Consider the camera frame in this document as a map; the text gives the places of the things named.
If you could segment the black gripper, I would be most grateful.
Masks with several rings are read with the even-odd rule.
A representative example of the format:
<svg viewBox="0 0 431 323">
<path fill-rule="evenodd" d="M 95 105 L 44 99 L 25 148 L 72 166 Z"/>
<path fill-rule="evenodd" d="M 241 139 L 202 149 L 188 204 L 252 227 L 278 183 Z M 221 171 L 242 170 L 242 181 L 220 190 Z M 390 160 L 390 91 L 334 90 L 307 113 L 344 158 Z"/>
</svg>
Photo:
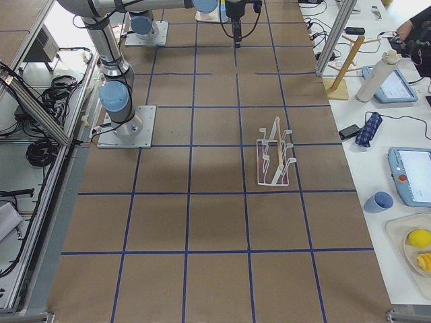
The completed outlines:
<svg viewBox="0 0 431 323">
<path fill-rule="evenodd" d="M 231 20 L 234 48 L 241 47 L 242 24 L 240 20 L 245 14 L 245 6 L 247 3 L 247 0 L 225 0 L 226 15 Z"/>
</svg>

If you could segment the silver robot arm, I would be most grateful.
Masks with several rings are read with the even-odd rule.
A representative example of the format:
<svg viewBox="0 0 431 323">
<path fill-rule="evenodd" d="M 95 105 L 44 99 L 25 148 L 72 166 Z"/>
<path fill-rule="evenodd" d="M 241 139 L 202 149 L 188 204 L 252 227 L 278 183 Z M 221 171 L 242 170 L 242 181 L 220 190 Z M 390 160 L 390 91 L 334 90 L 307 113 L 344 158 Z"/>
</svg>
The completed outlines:
<svg viewBox="0 0 431 323">
<path fill-rule="evenodd" d="M 142 40 L 152 40 L 159 34 L 159 28 L 154 21 L 152 10 L 129 12 L 130 27 Z"/>
<path fill-rule="evenodd" d="M 106 84 L 99 91 L 102 106 L 107 111 L 112 132 L 118 136 L 136 135 L 143 126 L 142 117 L 133 106 L 134 72 L 124 58 L 110 24 L 116 12 L 129 13 L 136 34 L 149 34 L 155 27 L 155 9 L 195 8 L 202 13 L 221 9 L 221 1 L 60 1 L 68 12 L 79 16 L 102 61 Z"/>
</svg>

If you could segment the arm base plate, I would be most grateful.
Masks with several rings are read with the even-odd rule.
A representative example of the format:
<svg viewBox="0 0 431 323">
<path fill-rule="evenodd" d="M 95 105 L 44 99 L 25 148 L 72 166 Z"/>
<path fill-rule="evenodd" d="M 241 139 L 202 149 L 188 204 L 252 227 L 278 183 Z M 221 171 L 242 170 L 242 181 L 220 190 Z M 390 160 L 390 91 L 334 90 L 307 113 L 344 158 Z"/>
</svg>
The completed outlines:
<svg viewBox="0 0 431 323">
<path fill-rule="evenodd" d="M 99 149 L 149 149 L 152 146 L 156 106 L 134 106 L 135 116 L 115 131 L 102 130 L 98 137 Z"/>
<path fill-rule="evenodd" d="M 168 21 L 131 22 L 130 33 L 126 37 L 125 46 L 128 47 L 163 47 L 166 46 L 168 35 Z"/>
</svg>

